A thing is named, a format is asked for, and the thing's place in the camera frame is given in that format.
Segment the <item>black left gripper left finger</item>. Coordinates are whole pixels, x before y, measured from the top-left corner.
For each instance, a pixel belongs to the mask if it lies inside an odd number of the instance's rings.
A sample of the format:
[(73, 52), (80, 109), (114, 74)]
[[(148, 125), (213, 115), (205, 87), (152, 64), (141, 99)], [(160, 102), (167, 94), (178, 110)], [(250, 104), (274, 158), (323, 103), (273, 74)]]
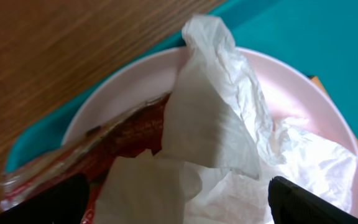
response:
[(75, 174), (0, 213), (0, 224), (80, 224), (90, 195), (84, 174)]

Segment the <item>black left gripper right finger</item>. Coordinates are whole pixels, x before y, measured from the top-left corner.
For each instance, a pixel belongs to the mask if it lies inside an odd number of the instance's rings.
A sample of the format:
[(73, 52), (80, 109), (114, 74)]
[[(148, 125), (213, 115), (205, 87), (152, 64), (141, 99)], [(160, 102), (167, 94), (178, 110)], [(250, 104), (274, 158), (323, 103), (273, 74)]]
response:
[(282, 176), (269, 182), (268, 204), (275, 224), (358, 224), (358, 218)]

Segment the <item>white tissue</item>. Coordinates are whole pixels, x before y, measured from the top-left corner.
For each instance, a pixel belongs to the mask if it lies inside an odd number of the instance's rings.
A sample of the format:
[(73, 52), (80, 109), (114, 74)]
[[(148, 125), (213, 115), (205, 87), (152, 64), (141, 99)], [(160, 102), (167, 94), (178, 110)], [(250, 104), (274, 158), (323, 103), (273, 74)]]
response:
[(182, 36), (190, 59), (165, 107), (162, 150), (114, 161), (94, 222), (272, 223), (277, 175), (348, 212), (356, 156), (299, 119), (272, 119), (220, 18), (195, 16)]

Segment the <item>red snack wrapper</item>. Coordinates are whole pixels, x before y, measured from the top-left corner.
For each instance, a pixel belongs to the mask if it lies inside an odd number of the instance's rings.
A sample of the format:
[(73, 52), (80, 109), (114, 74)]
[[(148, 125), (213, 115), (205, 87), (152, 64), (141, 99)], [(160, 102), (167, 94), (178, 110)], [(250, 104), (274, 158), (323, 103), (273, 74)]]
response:
[(147, 100), (90, 129), (58, 149), (45, 152), (5, 175), (6, 211), (55, 184), (82, 173), (90, 185), (90, 194), (82, 223), (92, 223), (96, 199), (117, 156), (135, 157), (146, 149), (161, 150), (163, 112), (169, 94)]

